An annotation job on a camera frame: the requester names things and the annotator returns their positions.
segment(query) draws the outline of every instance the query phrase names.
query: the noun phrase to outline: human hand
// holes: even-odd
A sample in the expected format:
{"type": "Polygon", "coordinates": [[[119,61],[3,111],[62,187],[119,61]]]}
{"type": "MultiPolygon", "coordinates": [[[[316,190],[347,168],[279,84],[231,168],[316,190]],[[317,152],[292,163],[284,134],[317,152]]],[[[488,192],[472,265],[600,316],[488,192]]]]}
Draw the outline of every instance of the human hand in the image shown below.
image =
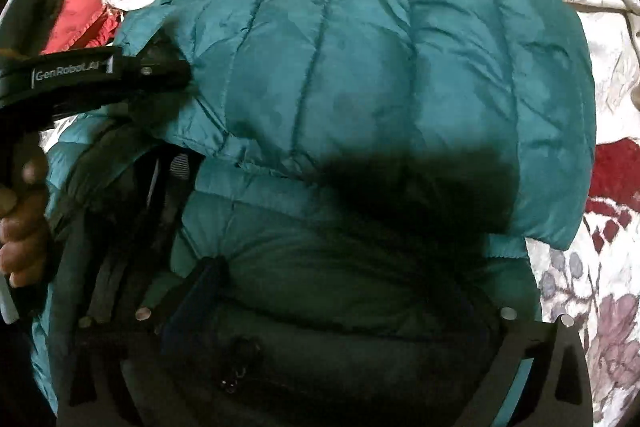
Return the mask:
{"type": "Polygon", "coordinates": [[[10,274],[11,286],[21,287],[42,279],[47,259],[49,165],[37,133],[15,146],[13,163],[12,189],[0,185],[0,272],[10,274]]]}

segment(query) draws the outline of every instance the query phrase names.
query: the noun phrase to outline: teal fabric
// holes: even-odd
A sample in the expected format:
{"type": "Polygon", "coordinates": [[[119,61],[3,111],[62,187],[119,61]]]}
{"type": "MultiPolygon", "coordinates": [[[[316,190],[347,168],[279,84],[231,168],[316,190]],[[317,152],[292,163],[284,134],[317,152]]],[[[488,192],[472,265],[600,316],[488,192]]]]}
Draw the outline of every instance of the teal fabric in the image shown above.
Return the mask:
{"type": "MultiPolygon", "coordinates": [[[[568,247],[594,154],[587,44],[560,0],[157,0],[116,44],[158,31],[190,87],[81,118],[49,153],[53,223],[158,141],[206,157],[146,304],[224,255],[230,299],[313,328],[418,342],[446,327],[452,278],[539,315],[523,238],[568,247]]],[[[54,404],[50,322],[33,362],[54,404]]]]}

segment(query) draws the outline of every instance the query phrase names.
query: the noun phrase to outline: white stick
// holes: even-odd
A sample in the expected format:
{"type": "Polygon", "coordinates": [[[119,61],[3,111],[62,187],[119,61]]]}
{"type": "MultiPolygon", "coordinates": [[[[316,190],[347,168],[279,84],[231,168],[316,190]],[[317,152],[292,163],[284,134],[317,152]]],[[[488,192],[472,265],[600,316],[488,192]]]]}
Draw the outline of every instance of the white stick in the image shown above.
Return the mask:
{"type": "Polygon", "coordinates": [[[0,314],[2,314],[5,324],[13,324],[20,318],[9,291],[9,285],[2,275],[0,275],[0,314]]]}

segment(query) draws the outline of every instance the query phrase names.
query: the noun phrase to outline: round metal rivet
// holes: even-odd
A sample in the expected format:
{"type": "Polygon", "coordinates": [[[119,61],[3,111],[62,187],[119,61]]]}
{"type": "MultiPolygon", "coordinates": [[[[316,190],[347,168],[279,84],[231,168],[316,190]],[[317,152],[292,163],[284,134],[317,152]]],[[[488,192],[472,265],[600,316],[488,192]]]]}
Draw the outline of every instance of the round metal rivet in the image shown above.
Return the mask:
{"type": "Polygon", "coordinates": [[[560,315],[560,321],[567,328],[570,328],[571,326],[573,326],[575,324],[574,318],[571,315],[567,315],[567,314],[560,315]]]}
{"type": "Polygon", "coordinates": [[[94,325],[94,320],[89,317],[88,315],[82,317],[80,320],[78,320],[78,328],[80,328],[81,330],[85,330],[86,328],[90,328],[91,326],[94,325]]]}
{"type": "Polygon", "coordinates": [[[502,308],[500,310],[500,317],[506,321],[514,321],[518,318],[518,312],[513,308],[502,308]]]}
{"type": "Polygon", "coordinates": [[[136,320],[137,321],[146,321],[151,316],[151,310],[149,308],[143,307],[136,311],[136,320]]]}

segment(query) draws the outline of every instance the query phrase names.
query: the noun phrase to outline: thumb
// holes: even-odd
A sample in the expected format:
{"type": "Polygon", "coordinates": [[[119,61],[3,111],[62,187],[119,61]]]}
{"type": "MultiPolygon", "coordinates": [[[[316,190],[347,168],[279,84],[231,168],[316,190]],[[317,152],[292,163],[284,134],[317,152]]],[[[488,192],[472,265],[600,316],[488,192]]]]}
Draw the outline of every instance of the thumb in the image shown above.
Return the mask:
{"type": "Polygon", "coordinates": [[[0,219],[11,212],[18,203],[18,196],[9,188],[0,185],[0,219]]]}

